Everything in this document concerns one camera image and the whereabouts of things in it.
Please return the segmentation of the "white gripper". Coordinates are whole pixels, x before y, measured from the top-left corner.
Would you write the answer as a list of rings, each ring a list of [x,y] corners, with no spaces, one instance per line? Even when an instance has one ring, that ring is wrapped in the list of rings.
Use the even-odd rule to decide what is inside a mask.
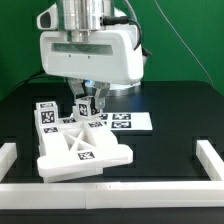
[[[137,37],[134,25],[91,32],[87,43],[68,42],[66,32],[45,31],[40,36],[42,65],[49,75],[70,77],[74,100],[85,96],[82,79],[98,81],[94,100],[95,108],[101,110],[109,83],[128,85],[143,77],[142,50],[135,49]]]

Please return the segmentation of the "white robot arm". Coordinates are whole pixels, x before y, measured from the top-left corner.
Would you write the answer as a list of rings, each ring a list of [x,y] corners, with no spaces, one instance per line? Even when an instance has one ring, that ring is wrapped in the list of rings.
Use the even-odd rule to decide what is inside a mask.
[[[37,17],[37,26],[44,71],[68,77],[75,95],[84,93],[83,81],[93,81],[98,109],[112,84],[132,85],[143,77],[149,53],[141,26],[112,0],[56,0]]]

